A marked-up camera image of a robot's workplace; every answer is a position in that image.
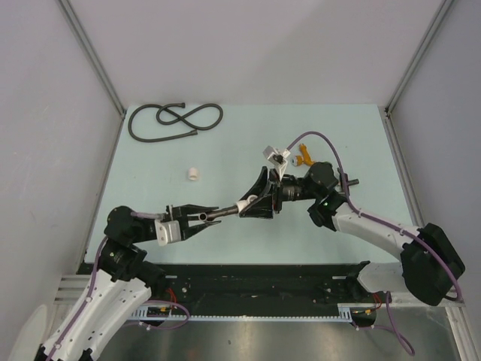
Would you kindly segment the orange faucet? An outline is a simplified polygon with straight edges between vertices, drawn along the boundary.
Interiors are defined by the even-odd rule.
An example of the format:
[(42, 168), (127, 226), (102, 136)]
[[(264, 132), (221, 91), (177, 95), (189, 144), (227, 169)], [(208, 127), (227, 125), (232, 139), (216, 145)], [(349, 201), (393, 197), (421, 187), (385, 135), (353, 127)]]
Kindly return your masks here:
[(307, 146), (305, 144), (299, 144), (298, 150), (300, 154), (293, 156), (291, 159), (291, 163), (294, 165), (294, 167), (299, 167), (301, 165), (311, 167), (314, 164), (314, 161), (310, 157)]

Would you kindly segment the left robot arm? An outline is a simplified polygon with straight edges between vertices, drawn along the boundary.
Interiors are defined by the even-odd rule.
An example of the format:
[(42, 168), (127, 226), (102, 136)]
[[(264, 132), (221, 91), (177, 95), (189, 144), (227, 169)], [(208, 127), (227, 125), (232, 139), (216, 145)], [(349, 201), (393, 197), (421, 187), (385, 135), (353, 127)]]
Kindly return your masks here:
[(162, 214), (114, 208), (108, 214), (88, 284), (61, 325), (39, 347), (35, 359), (97, 360), (137, 308), (165, 294), (165, 272), (147, 262), (146, 251), (137, 245), (185, 241), (218, 224), (220, 217), (242, 213), (256, 199), (245, 196), (223, 209), (169, 205)]

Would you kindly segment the right aluminium frame post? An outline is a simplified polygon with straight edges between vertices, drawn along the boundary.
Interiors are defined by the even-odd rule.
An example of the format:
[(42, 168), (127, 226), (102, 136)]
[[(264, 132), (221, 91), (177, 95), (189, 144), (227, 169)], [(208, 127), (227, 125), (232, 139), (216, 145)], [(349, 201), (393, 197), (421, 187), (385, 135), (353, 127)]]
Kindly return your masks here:
[(392, 93), (389, 101), (384, 107), (384, 111), (387, 115), (391, 115), (393, 110), (396, 108), (412, 77), (414, 76), (422, 60), (425, 58), (428, 51), (430, 50), (432, 43), (434, 42), (442, 25), (448, 18), (449, 13), (452, 11), (456, 3), (456, 0), (443, 0), (440, 3), (438, 9), (436, 10), (432, 20), (428, 25), (428, 28), (425, 31), (425, 34), (422, 37), (422, 40), (420, 41), (400, 81), (398, 82), (398, 85), (395, 87), (395, 91)]

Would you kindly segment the aluminium frame post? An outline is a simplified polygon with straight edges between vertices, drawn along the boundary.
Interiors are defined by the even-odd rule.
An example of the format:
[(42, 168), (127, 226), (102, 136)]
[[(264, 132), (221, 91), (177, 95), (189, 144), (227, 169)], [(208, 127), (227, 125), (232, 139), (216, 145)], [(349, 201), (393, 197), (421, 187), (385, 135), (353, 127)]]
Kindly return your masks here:
[(398, 82), (398, 85), (395, 87), (395, 91), (392, 93), (389, 101), (384, 107), (384, 111), (387, 115), (391, 115), (393, 110), (396, 108), (412, 77), (414, 76), (422, 60), (425, 58), (428, 51), (430, 50), (432, 43), (434, 42), (442, 25), (448, 18), (449, 13), (452, 11), (456, 3), (456, 0), (443, 0), (440, 3), (438, 9), (436, 10), (432, 20), (428, 25), (428, 28), (425, 31), (425, 34), (422, 37), (422, 40), (420, 41), (400, 81)]
[(116, 112), (123, 119), (126, 113), (126, 109), (122, 104), (122, 101), (98, 55), (85, 27), (83, 26), (73, 4), (69, 0), (56, 0), (56, 4), (59, 7), (60, 12), (65, 18), (73, 36), (80, 46), (87, 62), (90, 64), (95, 76), (105, 91), (110, 103), (115, 108)]

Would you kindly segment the dark metal L-shaped faucet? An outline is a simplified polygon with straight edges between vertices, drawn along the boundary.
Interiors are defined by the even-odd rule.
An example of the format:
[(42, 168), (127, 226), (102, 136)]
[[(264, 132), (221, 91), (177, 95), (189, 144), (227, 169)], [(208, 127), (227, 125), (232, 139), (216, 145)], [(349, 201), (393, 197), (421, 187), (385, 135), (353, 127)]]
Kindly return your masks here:
[(347, 188), (347, 190), (350, 191), (350, 187), (360, 184), (360, 181), (358, 178), (350, 178), (347, 173), (341, 172), (340, 169), (338, 169), (338, 173), (339, 173), (339, 187), (340, 187), (341, 193), (345, 192), (345, 188)]

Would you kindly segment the brushed steel water faucet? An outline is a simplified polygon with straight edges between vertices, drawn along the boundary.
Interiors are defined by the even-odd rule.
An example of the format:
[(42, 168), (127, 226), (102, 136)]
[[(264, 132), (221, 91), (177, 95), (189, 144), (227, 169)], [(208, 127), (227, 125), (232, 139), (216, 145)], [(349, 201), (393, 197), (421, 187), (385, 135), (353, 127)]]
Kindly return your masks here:
[(232, 205), (227, 208), (216, 209), (216, 210), (199, 214), (198, 219), (203, 222), (212, 222), (218, 218), (236, 215), (238, 213), (239, 213), (239, 209), (237, 205)]

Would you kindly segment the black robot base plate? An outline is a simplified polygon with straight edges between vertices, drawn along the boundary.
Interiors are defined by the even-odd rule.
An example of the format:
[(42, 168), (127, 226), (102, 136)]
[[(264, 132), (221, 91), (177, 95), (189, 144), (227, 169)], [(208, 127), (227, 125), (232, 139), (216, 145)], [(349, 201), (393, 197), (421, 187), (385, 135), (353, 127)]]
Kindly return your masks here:
[(358, 265), (161, 265), (154, 299), (195, 315), (314, 316), (341, 303), (378, 308), (382, 291), (365, 290)]

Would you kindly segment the white plastic pipe coupling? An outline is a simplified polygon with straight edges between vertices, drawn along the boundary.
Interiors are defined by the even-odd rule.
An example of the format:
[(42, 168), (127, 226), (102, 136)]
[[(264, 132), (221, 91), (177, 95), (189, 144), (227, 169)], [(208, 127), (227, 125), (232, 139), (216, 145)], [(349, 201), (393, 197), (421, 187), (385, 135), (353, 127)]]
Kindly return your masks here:
[(200, 173), (199, 173), (199, 170), (195, 167), (191, 167), (188, 169), (187, 171), (187, 178), (190, 180), (190, 181), (197, 181), (200, 177)]

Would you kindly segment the white plastic pipe tee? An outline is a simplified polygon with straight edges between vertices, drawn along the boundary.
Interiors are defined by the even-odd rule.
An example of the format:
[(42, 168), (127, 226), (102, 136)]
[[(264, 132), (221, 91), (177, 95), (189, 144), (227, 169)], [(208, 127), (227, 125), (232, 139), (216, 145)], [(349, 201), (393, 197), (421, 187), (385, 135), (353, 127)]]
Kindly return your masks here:
[(237, 214), (241, 215), (241, 212), (249, 206), (252, 202), (257, 199), (256, 195), (249, 195), (246, 199), (241, 199), (235, 203), (235, 207), (237, 208)]

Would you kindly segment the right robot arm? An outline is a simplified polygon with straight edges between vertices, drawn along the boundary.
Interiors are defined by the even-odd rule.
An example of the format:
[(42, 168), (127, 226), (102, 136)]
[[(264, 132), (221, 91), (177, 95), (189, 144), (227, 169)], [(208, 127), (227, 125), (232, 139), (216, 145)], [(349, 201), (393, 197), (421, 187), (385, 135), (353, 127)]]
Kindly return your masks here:
[(402, 286), (419, 301), (436, 306), (447, 298), (465, 266), (446, 233), (433, 223), (405, 226), (355, 211), (337, 185), (329, 162), (315, 162), (303, 177), (263, 167), (236, 206), (240, 217), (271, 219), (284, 202), (311, 200), (307, 213), (316, 226), (354, 235), (395, 257)]

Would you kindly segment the left aluminium frame post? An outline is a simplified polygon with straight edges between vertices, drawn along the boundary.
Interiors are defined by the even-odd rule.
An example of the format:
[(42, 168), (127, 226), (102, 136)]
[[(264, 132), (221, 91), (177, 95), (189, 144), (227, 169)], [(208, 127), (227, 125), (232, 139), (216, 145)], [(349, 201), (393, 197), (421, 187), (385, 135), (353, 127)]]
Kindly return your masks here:
[(122, 101), (98, 55), (85, 27), (83, 26), (73, 4), (69, 0), (56, 0), (56, 4), (59, 7), (60, 12), (65, 18), (73, 36), (80, 46), (87, 62), (90, 64), (95, 76), (105, 91), (110, 103), (115, 108), (116, 112), (123, 119), (126, 113), (126, 109), (122, 104)]

